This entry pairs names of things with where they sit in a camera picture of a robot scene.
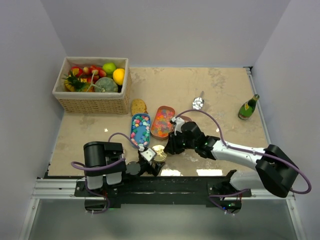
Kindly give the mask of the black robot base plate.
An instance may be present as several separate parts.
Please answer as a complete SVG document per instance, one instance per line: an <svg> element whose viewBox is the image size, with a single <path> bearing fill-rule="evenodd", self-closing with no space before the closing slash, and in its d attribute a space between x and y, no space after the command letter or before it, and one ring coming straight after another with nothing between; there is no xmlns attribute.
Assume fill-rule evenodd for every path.
<svg viewBox="0 0 320 240"><path fill-rule="evenodd" d="M74 195L84 198L88 211L123 205L221 205L224 210L237 213L242 198L249 198L251 190L236 190L226 176L141 176L115 186L106 183L100 189L87 191L84 180L76 182Z"/></svg>

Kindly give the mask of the orange tray of gummy stars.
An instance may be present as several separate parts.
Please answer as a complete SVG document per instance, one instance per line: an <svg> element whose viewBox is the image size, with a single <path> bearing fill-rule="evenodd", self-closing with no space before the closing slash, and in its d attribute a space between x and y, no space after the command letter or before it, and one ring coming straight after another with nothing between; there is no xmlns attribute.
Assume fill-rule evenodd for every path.
<svg viewBox="0 0 320 240"><path fill-rule="evenodd" d="M172 129L171 119L175 116L176 111L169 106L160 106L154 116L150 127L151 135L158 140L165 140L169 137Z"/></svg>

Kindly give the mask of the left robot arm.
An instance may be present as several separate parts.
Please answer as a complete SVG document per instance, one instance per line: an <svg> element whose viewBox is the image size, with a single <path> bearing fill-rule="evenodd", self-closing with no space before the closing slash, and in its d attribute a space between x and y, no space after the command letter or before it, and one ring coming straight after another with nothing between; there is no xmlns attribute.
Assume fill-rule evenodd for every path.
<svg viewBox="0 0 320 240"><path fill-rule="evenodd" d="M128 164L123 160L124 149L121 143L92 141L83 146L86 191L92 196L99 196L104 190L104 179L109 186L118 185L122 181L136 179L144 173L158 176L165 163L156 161L158 154L149 147L138 147L138 161Z"/></svg>

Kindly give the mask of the round cream jar lid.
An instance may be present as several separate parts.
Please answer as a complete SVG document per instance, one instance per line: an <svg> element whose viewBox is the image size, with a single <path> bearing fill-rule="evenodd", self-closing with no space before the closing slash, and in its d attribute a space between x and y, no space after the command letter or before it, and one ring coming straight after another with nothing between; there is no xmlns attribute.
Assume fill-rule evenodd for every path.
<svg viewBox="0 0 320 240"><path fill-rule="evenodd" d="M165 147L163 145L154 145L152 149L156 152L156 156L153 161L156 163L162 163L166 160L167 154L164 152Z"/></svg>

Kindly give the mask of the pink tray of lollipops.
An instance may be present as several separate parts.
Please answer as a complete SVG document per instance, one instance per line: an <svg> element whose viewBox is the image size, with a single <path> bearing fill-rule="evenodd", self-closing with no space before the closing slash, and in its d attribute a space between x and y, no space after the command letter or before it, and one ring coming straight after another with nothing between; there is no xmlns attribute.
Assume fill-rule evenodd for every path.
<svg viewBox="0 0 320 240"><path fill-rule="evenodd" d="M184 116L184 115L180 115L179 116L181 119L183 119L185 122L191 122L192 119L190 117Z"/></svg>

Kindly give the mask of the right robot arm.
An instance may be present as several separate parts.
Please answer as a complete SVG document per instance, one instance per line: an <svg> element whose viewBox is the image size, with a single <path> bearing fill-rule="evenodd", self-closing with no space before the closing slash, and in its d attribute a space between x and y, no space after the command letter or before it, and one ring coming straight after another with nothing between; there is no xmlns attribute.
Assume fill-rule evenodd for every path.
<svg viewBox="0 0 320 240"><path fill-rule="evenodd" d="M296 165L278 146L254 148L223 143L219 137L205 135L193 121L169 133L164 152L178 155L186 149L194 150L204 159L229 161L257 171L264 188L281 198L287 197L298 176L292 168Z"/></svg>

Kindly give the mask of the blue tray of star candies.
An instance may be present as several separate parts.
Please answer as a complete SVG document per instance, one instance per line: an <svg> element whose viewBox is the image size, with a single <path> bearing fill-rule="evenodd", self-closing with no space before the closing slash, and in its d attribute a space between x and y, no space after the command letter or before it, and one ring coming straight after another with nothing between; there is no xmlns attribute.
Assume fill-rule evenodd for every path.
<svg viewBox="0 0 320 240"><path fill-rule="evenodd" d="M148 147L151 139L151 118L147 113L137 113L131 118L130 140L135 146Z"/></svg>

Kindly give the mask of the silver metal scoop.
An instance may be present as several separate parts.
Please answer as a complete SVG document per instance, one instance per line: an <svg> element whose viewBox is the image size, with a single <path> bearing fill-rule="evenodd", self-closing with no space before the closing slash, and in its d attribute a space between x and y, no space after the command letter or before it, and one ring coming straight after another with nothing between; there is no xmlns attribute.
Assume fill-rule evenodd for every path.
<svg viewBox="0 0 320 240"><path fill-rule="evenodd" d="M204 99L203 99L204 91L200 93L198 97L196 97L192 102L192 108L194 110L201 110L204 106Z"/></svg>

